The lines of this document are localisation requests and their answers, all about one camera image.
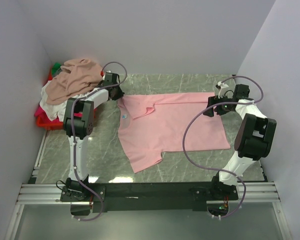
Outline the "pink t shirt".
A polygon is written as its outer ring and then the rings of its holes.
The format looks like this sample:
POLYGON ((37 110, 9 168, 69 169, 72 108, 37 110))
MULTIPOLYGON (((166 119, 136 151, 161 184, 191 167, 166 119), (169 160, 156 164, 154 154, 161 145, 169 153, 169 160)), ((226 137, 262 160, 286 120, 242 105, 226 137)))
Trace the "pink t shirt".
POLYGON ((118 100, 118 138, 134 173, 162 161, 163 152, 228 150, 220 116, 201 115, 212 92, 125 95, 118 100))

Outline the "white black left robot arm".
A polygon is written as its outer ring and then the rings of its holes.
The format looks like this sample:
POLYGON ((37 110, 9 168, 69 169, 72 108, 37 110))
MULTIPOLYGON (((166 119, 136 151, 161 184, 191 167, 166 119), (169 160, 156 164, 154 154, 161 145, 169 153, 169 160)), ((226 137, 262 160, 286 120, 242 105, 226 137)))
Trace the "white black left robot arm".
POLYGON ((101 77, 101 82, 92 91, 84 96, 71 97, 66 102, 63 129, 70 146, 70 169, 62 188, 62 198, 84 201, 93 195, 89 188, 87 144, 94 129, 95 109, 124 96, 117 73, 102 71, 101 77))

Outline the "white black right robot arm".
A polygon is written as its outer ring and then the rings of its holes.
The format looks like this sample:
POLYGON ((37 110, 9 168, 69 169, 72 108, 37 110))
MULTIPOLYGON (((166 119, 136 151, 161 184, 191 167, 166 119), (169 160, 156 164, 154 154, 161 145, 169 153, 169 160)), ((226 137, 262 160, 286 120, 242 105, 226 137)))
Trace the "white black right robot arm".
POLYGON ((236 190, 238 177, 242 177, 247 168, 254 162, 269 155, 275 130, 276 120, 268 118, 258 109, 255 101, 249 97, 248 85, 239 84, 227 97, 230 88, 218 82, 218 94, 208 98, 208 107, 218 104, 204 113, 207 117, 236 112, 242 122, 234 141, 234 154, 222 169, 212 178, 209 193, 216 200, 223 200, 236 190))

